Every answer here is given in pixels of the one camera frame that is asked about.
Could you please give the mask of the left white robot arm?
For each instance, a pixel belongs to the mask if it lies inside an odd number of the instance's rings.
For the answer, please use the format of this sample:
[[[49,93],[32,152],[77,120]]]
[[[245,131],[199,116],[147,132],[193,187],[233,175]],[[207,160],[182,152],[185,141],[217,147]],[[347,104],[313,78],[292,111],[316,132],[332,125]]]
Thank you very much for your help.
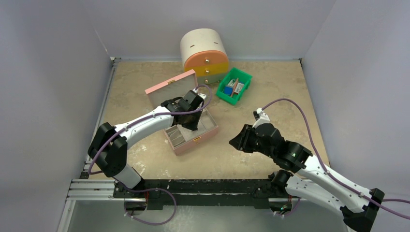
[[[205,94],[189,90],[185,96],[165,100],[150,113],[132,121],[116,126],[101,124],[88,148],[91,164],[96,164],[105,176],[121,182],[131,197],[140,197],[144,193],[143,178],[127,163],[128,149],[172,126],[197,130],[205,99]]]

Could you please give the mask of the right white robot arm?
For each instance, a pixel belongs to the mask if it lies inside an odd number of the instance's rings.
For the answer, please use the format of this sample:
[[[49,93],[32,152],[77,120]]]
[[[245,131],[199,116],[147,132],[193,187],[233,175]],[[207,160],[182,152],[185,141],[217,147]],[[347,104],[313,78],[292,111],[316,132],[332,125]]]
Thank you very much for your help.
[[[381,190],[361,187],[321,166],[316,155],[299,143],[285,140],[270,123],[256,128],[244,125],[229,145],[245,153],[259,152],[280,167],[271,184],[276,196],[287,193],[304,198],[335,211],[353,231],[371,231],[384,198]]]

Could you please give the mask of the blue box in bin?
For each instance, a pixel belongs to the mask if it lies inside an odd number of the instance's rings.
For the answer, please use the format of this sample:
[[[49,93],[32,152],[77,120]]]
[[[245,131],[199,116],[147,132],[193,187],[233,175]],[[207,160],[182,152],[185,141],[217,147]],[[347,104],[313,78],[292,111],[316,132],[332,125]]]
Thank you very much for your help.
[[[232,93],[233,93],[233,91],[234,91],[233,87],[231,87],[231,86],[225,86],[225,87],[224,87],[224,90],[223,90],[223,93],[226,94],[226,95],[231,96]]]

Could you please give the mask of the green plastic bin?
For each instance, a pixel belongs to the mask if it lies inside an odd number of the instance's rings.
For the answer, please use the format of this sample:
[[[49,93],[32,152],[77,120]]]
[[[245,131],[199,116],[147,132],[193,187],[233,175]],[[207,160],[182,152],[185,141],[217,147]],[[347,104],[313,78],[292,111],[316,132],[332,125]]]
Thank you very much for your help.
[[[248,89],[252,75],[238,69],[232,68],[220,82],[216,95],[231,105],[236,105]]]

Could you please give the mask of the red white small box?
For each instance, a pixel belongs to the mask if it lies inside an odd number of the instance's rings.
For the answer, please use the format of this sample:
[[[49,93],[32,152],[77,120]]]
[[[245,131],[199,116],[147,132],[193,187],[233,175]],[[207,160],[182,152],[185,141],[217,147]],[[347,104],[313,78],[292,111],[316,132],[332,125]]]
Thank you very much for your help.
[[[244,87],[243,83],[240,83],[240,82],[237,83],[234,89],[234,94],[239,94],[242,91],[243,87]]]

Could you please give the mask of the cream orange drawer cabinet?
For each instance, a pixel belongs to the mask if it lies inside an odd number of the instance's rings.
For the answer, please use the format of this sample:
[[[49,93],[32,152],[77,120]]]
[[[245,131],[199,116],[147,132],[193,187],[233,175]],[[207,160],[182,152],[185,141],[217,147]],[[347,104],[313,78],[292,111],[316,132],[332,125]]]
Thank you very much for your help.
[[[229,71],[229,59],[220,35],[213,29],[194,29],[180,41],[183,71],[194,70],[199,84],[221,81]]]

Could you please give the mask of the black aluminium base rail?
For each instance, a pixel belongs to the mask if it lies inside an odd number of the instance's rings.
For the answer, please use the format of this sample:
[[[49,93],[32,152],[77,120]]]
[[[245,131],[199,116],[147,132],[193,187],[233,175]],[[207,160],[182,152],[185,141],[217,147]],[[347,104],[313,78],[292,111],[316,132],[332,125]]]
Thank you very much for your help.
[[[162,210],[165,206],[250,206],[255,209],[286,211],[297,202],[274,187],[271,179],[146,179],[141,190],[133,192],[114,180],[74,179],[69,200],[124,202],[134,215],[144,210]]]

